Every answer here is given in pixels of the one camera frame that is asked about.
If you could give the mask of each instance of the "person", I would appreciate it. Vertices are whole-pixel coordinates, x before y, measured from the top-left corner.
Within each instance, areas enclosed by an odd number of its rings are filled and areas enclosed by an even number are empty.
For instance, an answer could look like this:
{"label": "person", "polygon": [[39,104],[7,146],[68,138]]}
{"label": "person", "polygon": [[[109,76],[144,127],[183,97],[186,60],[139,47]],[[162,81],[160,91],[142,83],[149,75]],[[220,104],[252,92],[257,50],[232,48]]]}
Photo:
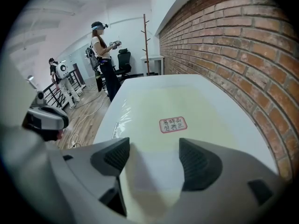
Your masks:
{"label": "person", "polygon": [[73,89],[73,87],[67,77],[64,79],[58,78],[57,73],[56,73],[56,67],[58,65],[58,62],[54,61],[53,58],[50,58],[49,64],[50,64],[50,72],[51,72],[51,76],[52,76],[52,82],[56,86],[56,91],[58,91],[59,89],[61,90],[61,92],[64,94],[66,100],[70,104],[70,109],[73,109],[75,107],[75,104],[73,103],[72,98],[67,93],[67,89],[71,92],[72,96],[75,98],[75,100],[77,102],[80,102],[80,97]]}
{"label": "person", "polygon": [[107,47],[104,40],[100,37],[104,33],[104,29],[105,29],[103,23],[99,21],[94,22],[92,24],[92,29],[93,29],[93,33],[92,33],[93,49],[98,57],[102,57],[103,64],[100,65],[100,69],[104,75],[108,95],[110,101],[112,102],[117,91],[121,87],[121,83],[119,82],[116,74],[114,73],[109,51],[112,48],[116,47],[118,44],[114,43],[113,45]]}

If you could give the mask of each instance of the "textured black rubber pad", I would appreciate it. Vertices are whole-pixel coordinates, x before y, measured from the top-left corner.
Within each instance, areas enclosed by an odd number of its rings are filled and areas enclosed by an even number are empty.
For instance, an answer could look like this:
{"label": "textured black rubber pad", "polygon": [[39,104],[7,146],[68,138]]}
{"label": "textured black rubber pad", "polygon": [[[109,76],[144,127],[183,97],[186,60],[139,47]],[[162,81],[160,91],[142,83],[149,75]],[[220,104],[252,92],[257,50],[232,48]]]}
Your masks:
{"label": "textured black rubber pad", "polygon": [[94,153],[90,158],[91,165],[101,174],[119,176],[130,155],[130,140],[123,138],[114,144]]}
{"label": "textured black rubber pad", "polygon": [[253,195],[256,197],[256,200],[260,206],[273,196],[273,192],[261,179],[249,181],[247,184],[252,190]]}
{"label": "textured black rubber pad", "polygon": [[182,191],[204,190],[222,172],[222,161],[216,154],[184,138],[179,139],[179,159],[185,176]]}

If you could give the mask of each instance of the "man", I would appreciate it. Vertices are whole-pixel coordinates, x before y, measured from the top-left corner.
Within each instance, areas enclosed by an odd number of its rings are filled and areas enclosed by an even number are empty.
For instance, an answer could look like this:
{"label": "man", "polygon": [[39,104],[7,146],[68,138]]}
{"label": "man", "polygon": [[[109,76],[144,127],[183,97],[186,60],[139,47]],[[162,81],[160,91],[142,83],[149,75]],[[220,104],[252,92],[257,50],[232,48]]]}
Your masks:
{"label": "man", "polygon": [[66,77],[64,79],[59,79],[56,73],[56,67],[58,65],[58,62],[54,61],[53,58],[49,60],[50,64],[50,71],[51,71],[51,76],[52,76],[52,82],[56,86],[56,90],[58,91],[59,89],[61,92],[64,94],[66,100],[70,103],[70,109],[73,109],[75,107],[72,98],[69,96],[67,93],[67,89],[71,92],[72,96],[75,98],[77,102],[80,101],[80,97],[78,94],[75,92],[73,89],[71,83],[69,82],[69,79]]}

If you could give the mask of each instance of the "red bordered label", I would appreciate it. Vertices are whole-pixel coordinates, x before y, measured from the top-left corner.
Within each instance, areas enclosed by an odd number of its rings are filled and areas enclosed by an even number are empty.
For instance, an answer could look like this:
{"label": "red bordered label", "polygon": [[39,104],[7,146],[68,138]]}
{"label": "red bordered label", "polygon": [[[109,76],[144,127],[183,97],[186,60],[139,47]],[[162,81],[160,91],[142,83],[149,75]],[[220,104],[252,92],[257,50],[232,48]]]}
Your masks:
{"label": "red bordered label", "polygon": [[170,133],[170,132],[184,130],[187,128],[185,119],[182,116],[170,118],[170,119],[162,119],[159,121],[159,123],[160,123],[160,130],[162,133]]}

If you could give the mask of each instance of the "wooden coat rack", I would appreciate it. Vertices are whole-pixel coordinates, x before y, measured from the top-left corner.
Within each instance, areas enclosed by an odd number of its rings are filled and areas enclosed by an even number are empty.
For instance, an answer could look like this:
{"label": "wooden coat rack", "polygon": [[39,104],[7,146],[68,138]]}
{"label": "wooden coat rack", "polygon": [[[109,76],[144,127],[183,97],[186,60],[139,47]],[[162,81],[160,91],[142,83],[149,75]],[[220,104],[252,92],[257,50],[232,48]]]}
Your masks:
{"label": "wooden coat rack", "polygon": [[150,75],[150,67],[149,67],[149,54],[148,54],[148,40],[147,36],[146,36],[146,23],[148,23],[149,21],[145,21],[145,14],[143,14],[143,23],[144,23],[144,31],[142,31],[144,33],[144,38],[145,38],[145,49],[143,49],[146,53],[146,63],[148,66],[148,75]]}

